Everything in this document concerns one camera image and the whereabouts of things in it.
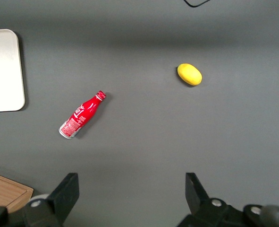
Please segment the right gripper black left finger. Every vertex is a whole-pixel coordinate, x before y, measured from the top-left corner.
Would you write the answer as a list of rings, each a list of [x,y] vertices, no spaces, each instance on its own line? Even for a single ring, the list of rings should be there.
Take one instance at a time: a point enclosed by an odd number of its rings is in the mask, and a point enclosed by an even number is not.
[[[23,207],[26,227],[62,227],[79,198],[77,173],[69,173],[50,193],[36,196]]]

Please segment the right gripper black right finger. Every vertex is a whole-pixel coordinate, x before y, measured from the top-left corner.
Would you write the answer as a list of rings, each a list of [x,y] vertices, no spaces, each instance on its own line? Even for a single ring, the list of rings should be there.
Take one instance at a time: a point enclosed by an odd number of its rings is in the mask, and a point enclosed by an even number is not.
[[[190,209],[179,227],[242,227],[241,211],[218,198],[210,198],[195,173],[186,173],[185,197]]]

